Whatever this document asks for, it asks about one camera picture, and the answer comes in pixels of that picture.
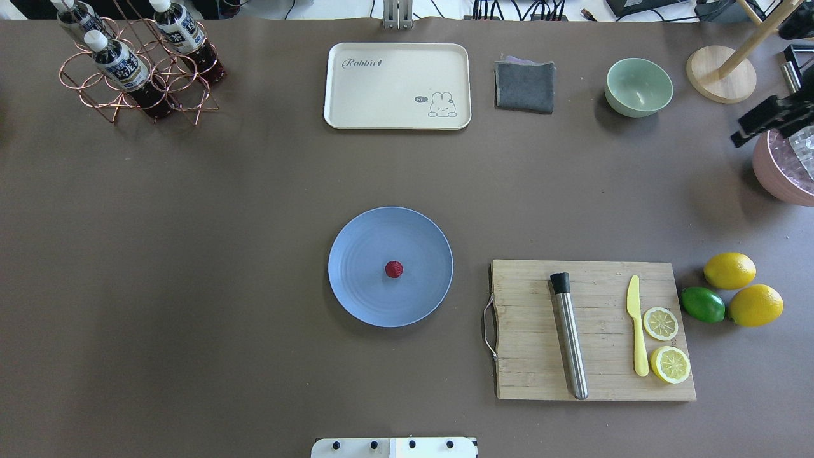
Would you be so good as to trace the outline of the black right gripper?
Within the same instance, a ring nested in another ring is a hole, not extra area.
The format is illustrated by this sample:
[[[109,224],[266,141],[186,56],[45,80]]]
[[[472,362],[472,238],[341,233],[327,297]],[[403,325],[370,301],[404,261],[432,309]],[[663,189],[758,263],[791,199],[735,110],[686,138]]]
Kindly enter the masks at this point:
[[[812,93],[802,89],[787,97],[770,95],[738,119],[739,129],[730,136],[736,148],[769,130],[787,139],[812,125]]]

